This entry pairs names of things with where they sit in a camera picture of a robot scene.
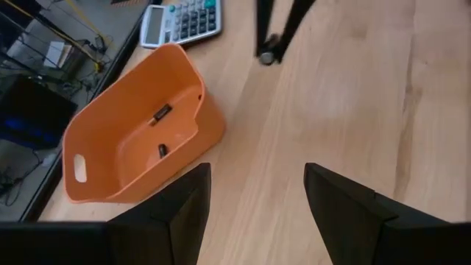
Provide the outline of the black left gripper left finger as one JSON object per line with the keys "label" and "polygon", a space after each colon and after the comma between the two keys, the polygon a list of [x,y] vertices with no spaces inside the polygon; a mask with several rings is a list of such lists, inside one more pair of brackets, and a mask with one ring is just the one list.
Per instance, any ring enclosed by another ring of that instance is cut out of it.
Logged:
{"label": "black left gripper left finger", "polygon": [[201,163],[108,221],[113,265],[196,265],[210,193],[210,164]]}

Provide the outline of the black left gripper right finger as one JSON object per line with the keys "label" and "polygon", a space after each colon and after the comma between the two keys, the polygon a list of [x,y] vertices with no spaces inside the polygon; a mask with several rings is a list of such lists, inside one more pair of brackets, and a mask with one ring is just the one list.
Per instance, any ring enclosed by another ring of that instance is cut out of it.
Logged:
{"label": "black left gripper right finger", "polygon": [[333,265],[448,263],[447,222],[390,199],[317,163],[305,193]]}

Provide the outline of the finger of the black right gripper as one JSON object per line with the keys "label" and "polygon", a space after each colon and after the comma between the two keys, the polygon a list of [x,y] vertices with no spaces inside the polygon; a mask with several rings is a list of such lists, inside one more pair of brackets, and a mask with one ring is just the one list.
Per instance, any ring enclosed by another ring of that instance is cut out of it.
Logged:
{"label": "finger of the black right gripper", "polygon": [[275,58],[281,63],[303,18],[316,0],[293,0],[282,35],[275,46]]}
{"label": "finger of the black right gripper", "polygon": [[274,3],[275,0],[255,0],[256,57],[260,57],[263,52],[266,52],[269,49],[271,41],[268,36],[268,31]]}

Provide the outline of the grey desk calculator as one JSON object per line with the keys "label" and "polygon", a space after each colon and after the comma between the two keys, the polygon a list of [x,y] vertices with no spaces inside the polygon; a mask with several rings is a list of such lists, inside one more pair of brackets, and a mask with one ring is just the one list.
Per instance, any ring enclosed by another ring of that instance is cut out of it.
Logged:
{"label": "grey desk calculator", "polygon": [[156,49],[165,43],[184,45],[212,38],[221,31],[221,0],[150,4],[142,18],[139,44],[146,49]]}

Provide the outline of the orange plastic basket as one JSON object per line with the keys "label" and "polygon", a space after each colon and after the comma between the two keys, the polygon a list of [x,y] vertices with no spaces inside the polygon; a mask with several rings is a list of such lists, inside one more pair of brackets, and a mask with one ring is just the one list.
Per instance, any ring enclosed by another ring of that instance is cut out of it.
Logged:
{"label": "orange plastic basket", "polygon": [[[165,104],[172,111],[149,126]],[[65,192],[75,203],[139,202],[217,144],[225,127],[183,48],[164,44],[70,121],[63,136]],[[162,159],[159,144],[169,151]]]}

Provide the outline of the black monitor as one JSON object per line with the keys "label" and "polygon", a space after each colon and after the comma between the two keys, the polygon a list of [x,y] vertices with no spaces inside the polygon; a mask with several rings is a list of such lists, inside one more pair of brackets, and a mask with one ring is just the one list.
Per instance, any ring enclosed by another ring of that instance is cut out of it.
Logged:
{"label": "black monitor", "polygon": [[31,149],[52,149],[77,104],[24,75],[0,79],[0,139]]}

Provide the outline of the small white box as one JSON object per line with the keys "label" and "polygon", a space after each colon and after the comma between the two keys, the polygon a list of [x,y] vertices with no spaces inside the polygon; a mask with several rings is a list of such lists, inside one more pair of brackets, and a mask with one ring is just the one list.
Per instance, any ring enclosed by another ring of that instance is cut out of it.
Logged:
{"label": "small white box", "polygon": [[60,61],[64,51],[64,42],[51,41],[43,65],[50,68],[61,68],[63,64]]}

